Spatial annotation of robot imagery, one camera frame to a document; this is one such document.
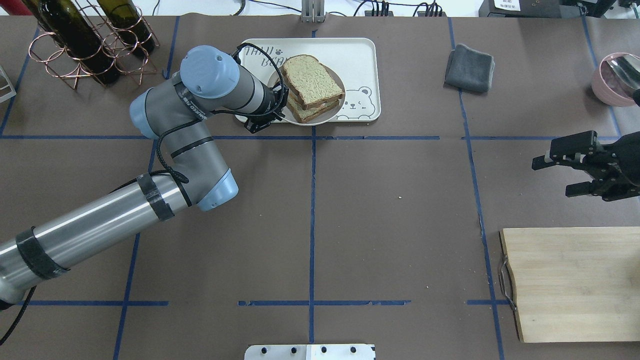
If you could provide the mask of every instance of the bread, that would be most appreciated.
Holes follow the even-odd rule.
[[[282,64],[282,74],[289,90],[299,99],[303,110],[332,103],[344,97],[324,65],[311,55],[293,56]]]
[[[291,113],[293,113],[296,120],[301,124],[306,124],[310,120],[315,119],[320,114],[326,113],[336,106],[338,106],[338,100],[326,102],[320,106],[316,106],[315,108],[304,110],[302,105],[296,101],[295,95],[292,93],[289,93],[289,98],[287,99],[287,107],[291,110]]]

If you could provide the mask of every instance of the pink cup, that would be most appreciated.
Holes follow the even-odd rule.
[[[591,89],[593,93],[605,104],[611,106],[632,106],[636,103],[633,99],[625,94],[625,91],[618,85],[616,75],[611,70],[607,60],[617,58],[619,56],[628,55],[628,53],[613,53],[605,56],[598,64],[598,68],[593,72],[591,78]]]

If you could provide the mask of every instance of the cutting board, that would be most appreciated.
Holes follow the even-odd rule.
[[[520,340],[640,341],[640,227],[503,229]]]

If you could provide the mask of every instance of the cartoon bear face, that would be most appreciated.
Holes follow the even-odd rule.
[[[376,107],[371,101],[371,89],[363,86],[358,90],[345,91],[344,104],[338,119],[371,119],[375,112]]]

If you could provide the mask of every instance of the black box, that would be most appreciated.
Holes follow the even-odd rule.
[[[478,10],[479,17],[549,17],[560,18],[560,0],[512,0],[520,3],[520,11],[497,8],[495,2],[501,0],[484,0]]]

